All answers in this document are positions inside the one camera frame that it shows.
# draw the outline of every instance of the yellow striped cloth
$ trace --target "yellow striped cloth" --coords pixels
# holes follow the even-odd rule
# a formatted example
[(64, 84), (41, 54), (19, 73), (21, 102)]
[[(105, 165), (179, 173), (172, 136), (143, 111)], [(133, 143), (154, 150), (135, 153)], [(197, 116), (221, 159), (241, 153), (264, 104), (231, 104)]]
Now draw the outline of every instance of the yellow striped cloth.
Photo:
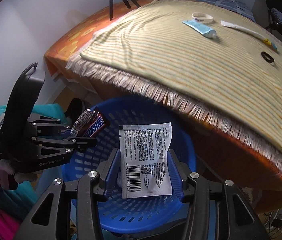
[[(217, 39), (183, 24), (207, 13)], [(256, 31), (256, 38), (222, 27), (227, 21)], [(266, 62), (261, 52), (274, 59)], [(100, 30), (81, 57), (140, 75), (204, 101), (248, 125), (282, 152), (282, 43), (249, 19), (201, 2), (160, 0)]]

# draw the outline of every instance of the qr code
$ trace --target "qr code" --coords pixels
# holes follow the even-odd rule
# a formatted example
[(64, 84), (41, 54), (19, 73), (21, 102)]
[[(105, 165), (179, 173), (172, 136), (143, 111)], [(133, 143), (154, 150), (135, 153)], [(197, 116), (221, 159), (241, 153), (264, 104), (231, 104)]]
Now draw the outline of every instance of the qr code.
[(141, 174), (152, 174), (151, 164), (141, 165)]

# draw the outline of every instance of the pink fabric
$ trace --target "pink fabric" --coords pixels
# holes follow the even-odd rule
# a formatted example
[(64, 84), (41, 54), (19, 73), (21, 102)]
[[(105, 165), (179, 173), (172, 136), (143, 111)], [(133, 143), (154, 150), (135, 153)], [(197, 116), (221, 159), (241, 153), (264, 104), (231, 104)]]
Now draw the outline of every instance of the pink fabric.
[(12, 240), (21, 222), (0, 209), (0, 240)]

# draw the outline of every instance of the blue tube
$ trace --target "blue tube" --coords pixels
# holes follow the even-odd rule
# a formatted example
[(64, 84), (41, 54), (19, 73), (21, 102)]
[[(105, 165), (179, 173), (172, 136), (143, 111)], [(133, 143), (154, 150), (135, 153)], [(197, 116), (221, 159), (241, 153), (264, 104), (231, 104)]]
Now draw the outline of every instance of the blue tube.
[(197, 32), (201, 33), (204, 37), (207, 37), (209, 39), (215, 39), (216, 38), (216, 31), (215, 29), (204, 25), (202, 23), (199, 23), (195, 20), (187, 20), (183, 21), (184, 24), (190, 26), (191, 28), (195, 29)]

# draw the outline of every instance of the teal fabric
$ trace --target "teal fabric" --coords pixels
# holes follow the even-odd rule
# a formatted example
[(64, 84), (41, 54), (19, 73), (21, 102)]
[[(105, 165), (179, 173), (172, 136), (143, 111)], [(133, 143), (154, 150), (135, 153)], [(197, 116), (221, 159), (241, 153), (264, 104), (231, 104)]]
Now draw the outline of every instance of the teal fabric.
[[(5, 109), (6, 106), (0, 106), (0, 115)], [(33, 112), (60, 119), (62, 123), (67, 122), (64, 112), (58, 104), (36, 105)], [(0, 208), (20, 220), (26, 217), (37, 199), (38, 197), (28, 181), (19, 184), (14, 191), (0, 188)]]

